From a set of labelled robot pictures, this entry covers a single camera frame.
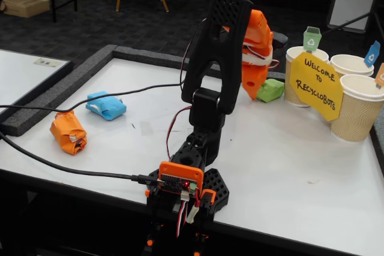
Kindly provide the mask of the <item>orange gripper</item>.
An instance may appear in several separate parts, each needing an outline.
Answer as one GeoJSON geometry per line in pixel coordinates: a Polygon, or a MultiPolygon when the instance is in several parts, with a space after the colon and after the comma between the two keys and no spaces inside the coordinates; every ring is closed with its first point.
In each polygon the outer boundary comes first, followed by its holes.
{"type": "Polygon", "coordinates": [[[255,100],[260,88],[265,84],[269,67],[267,65],[243,65],[242,84],[248,96],[255,100]]]}

